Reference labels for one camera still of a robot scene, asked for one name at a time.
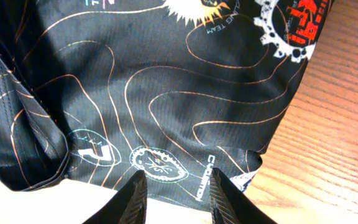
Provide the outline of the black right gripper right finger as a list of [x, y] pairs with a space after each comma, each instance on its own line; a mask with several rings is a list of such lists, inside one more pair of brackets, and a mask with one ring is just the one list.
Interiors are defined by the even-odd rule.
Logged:
[[213, 224], [277, 224], [218, 168], [211, 173], [209, 197]]

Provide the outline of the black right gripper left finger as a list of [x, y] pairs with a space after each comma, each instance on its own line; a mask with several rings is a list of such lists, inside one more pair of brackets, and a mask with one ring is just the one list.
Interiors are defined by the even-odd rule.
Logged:
[[147, 178], [138, 170], [127, 183], [83, 224], [145, 224]]

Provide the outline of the black patterned sports jersey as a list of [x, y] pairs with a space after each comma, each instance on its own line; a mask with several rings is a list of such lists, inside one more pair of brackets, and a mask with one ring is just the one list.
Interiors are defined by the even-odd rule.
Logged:
[[284, 117], [330, 0], [0, 0], [0, 181], [63, 178], [209, 210]]

